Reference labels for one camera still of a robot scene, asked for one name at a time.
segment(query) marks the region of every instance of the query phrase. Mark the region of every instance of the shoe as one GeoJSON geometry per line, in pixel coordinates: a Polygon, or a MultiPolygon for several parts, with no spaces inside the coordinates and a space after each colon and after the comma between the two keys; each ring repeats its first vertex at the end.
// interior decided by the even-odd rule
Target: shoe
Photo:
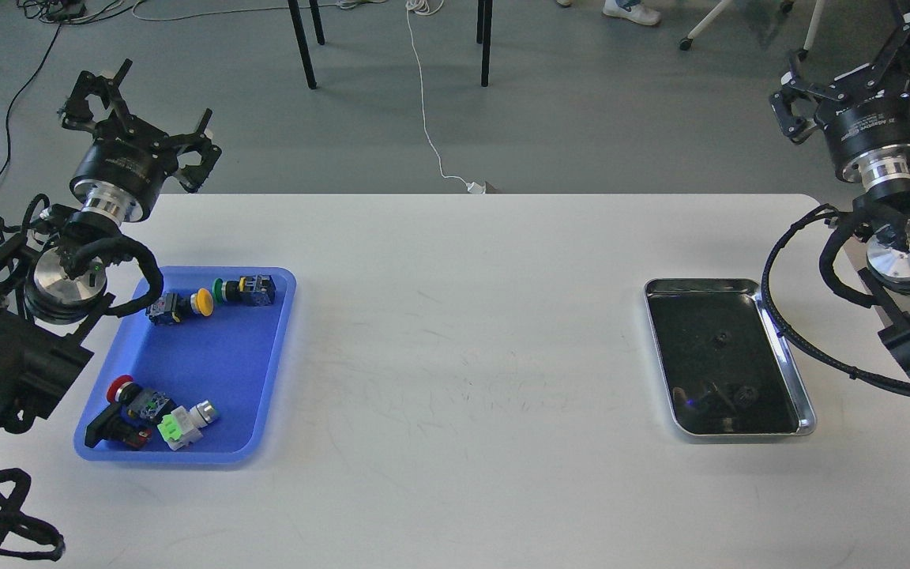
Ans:
{"type": "Polygon", "coordinates": [[[645,6],[644,4],[635,4],[626,8],[621,8],[616,0],[607,0],[603,6],[603,15],[610,18],[624,18],[641,25],[658,25],[662,19],[662,14],[645,6]]]}

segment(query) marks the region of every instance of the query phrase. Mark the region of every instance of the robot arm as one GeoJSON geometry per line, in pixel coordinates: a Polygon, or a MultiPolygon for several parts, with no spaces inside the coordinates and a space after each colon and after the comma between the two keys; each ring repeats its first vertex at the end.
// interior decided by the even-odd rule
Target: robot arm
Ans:
{"type": "Polygon", "coordinates": [[[768,285],[779,249],[806,224],[827,220],[834,230],[820,254],[821,277],[842,299],[885,311],[891,325],[878,335],[910,379],[910,314],[889,294],[910,296],[910,13],[895,10],[895,16],[898,28],[874,61],[830,83],[804,79],[798,54],[790,55],[790,71],[781,78],[781,90],[770,97],[784,136],[802,144],[822,130],[835,176],[845,183],[862,183],[863,194],[852,202],[851,212],[824,205],[794,224],[769,256],[761,290],[769,312],[794,345],[854,379],[910,396],[907,382],[849,367],[810,345],[777,313],[768,285]],[[796,115],[797,101],[814,105],[812,115],[796,115]],[[848,287],[834,273],[834,258],[852,237],[867,245],[867,266],[859,277],[869,294],[848,287]]]}
{"type": "MultiPolygon", "coordinates": [[[[6,274],[0,280],[0,428],[7,432],[25,432],[36,417],[51,415],[93,356],[82,342],[103,316],[133,314],[161,296],[163,274],[152,252],[119,228],[149,217],[167,177],[176,178],[185,190],[198,191],[220,158],[220,148],[205,133],[209,109],[192,133],[177,136],[131,115],[118,90],[130,66],[126,60],[115,78],[83,72],[60,111],[62,126],[94,137],[70,183],[82,206],[50,205],[39,195],[22,224],[10,228],[0,223],[0,232],[16,233],[0,246],[0,274],[6,274]],[[94,119],[87,104],[90,95],[100,97],[108,113],[105,119],[94,119]],[[188,152],[200,155],[199,165],[179,165],[178,157],[188,152]],[[33,217],[39,202],[46,208],[33,217]],[[31,231],[46,237],[39,250],[28,245],[31,231]],[[112,306],[115,296],[106,292],[106,267],[131,259],[137,260],[149,290],[112,306]],[[7,310],[11,294],[16,295],[16,313],[7,310]],[[80,324],[75,332],[58,336],[37,326],[36,320],[80,324]]],[[[61,557],[61,534],[19,511],[29,476],[7,469],[0,471],[0,484],[5,482],[13,488],[8,496],[0,491],[0,555],[61,557]],[[53,548],[2,550],[8,533],[53,548]]]]}

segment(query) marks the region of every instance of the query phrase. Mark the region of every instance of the chair leg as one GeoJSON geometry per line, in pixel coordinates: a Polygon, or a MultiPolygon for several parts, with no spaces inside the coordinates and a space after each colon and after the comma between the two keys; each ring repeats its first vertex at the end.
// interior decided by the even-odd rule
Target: chair leg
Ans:
{"type": "Polygon", "coordinates": [[[307,37],[304,36],[304,24],[300,21],[300,6],[297,5],[297,0],[286,0],[286,3],[290,7],[290,19],[293,21],[294,36],[297,36],[297,50],[300,50],[300,62],[304,65],[307,88],[317,88],[318,83],[314,82],[314,69],[311,68],[311,54],[307,53],[307,37]]]}
{"type": "Polygon", "coordinates": [[[311,21],[314,22],[314,38],[318,46],[325,46],[325,33],[322,32],[322,12],[318,11],[318,0],[308,0],[311,8],[311,21]]]}
{"type": "Polygon", "coordinates": [[[476,3],[476,42],[483,43],[483,3],[485,0],[477,0],[476,3]]]}
{"type": "Polygon", "coordinates": [[[803,43],[803,51],[809,51],[813,47],[813,40],[817,37],[817,28],[820,25],[820,14],[824,12],[824,3],[826,0],[817,0],[816,6],[813,7],[813,17],[810,18],[810,28],[806,31],[806,42],[803,43]]]}
{"type": "Polygon", "coordinates": [[[714,21],[715,18],[718,18],[718,15],[722,14],[722,10],[726,10],[726,8],[729,7],[729,4],[732,4],[732,0],[722,0],[716,4],[715,7],[708,12],[708,15],[705,16],[705,19],[703,19],[701,23],[695,25],[694,29],[690,30],[690,33],[687,33],[685,40],[692,40],[693,42],[694,37],[700,36],[701,32],[704,32],[704,29],[708,28],[708,24],[714,21]]]}
{"type": "Polygon", "coordinates": [[[483,69],[479,80],[483,87],[491,83],[491,19],[494,19],[494,0],[483,0],[483,69]]]}

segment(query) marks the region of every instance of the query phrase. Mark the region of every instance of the white table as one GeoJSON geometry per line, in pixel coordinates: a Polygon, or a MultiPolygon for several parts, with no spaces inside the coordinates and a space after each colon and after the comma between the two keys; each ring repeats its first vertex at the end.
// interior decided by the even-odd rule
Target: white table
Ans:
{"type": "MultiPolygon", "coordinates": [[[[759,280],[813,205],[165,194],[124,227],[161,264],[299,281],[261,449],[235,468],[77,457],[108,319],[51,420],[0,435],[0,468],[33,475],[25,510],[65,534],[59,567],[910,567],[910,400],[797,353],[813,435],[690,443],[668,414],[645,282],[759,280]]],[[[901,377],[877,315],[821,284],[826,237],[784,252],[777,302],[835,356],[901,377]]],[[[109,277],[120,301],[138,274],[109,277]]]]}

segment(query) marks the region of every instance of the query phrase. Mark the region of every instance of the stainless steel tray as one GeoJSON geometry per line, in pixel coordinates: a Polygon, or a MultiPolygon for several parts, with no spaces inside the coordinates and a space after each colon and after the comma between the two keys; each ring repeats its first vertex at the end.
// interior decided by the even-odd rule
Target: stainless steel tray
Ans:
{"type": "Polygon", "coordinates": [[[664,278],[645,306],[672,418],[687,435],[809,435],[816,415],[784,338],[745,278],[664,278]]]}

